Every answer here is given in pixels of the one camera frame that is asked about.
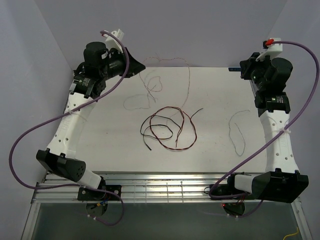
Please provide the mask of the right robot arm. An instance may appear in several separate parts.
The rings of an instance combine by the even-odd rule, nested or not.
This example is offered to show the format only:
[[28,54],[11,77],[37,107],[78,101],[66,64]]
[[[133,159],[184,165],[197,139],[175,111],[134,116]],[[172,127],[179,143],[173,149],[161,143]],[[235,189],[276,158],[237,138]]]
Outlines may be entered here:
[[254,104],[262,124],[266,167],[262,174],[233,173],[227,179],[226,194],[237,199],[244,192],[254,199],[292,203],[309,185],[294,159],[290,132],[290,102],[284,89],[293,66],[281,57],[254,52],[240,62],[241,78],[253,87]]

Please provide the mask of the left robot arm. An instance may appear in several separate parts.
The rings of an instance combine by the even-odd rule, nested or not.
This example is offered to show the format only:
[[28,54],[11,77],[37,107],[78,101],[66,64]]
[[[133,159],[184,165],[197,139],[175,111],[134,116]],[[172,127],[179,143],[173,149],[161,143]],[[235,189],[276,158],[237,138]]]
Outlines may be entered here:
[[146,67],[118,43],[90,42],[83,51],[84,61],[74,71],[73,81],[62,117],[53,139],[36,159],[46,170],[59,177],[89,187],[88,193],[100,200],[106,195],[102,178],[76,159],[77,145],[97,98],[106,81],[116,76],[131,78]]

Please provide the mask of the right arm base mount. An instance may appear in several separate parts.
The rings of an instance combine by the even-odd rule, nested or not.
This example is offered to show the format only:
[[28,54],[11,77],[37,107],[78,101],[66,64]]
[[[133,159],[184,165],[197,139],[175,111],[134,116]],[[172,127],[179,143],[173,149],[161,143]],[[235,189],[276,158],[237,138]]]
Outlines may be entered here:
[[215,188],[211,194],[216,196],[216,198],[210,196],[211,200],[230,201],[222,203],[222,208],[228,216],[240,217],[245,214],[245,199],[249,195],[248,193],[241,190],[233,192],[227,184],[222,184]]

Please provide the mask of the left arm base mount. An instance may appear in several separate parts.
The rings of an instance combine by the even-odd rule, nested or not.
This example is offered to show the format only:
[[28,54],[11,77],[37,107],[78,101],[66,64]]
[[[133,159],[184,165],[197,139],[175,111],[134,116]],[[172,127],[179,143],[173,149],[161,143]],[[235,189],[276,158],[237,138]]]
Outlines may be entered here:
[[80,187],[78,190],[78,201],[86,202],[86,211],[89,215],[95,217],[101,217],[108,209],[108,203],[110,201],[118,201],[119,199],[113,194],[93,191]]

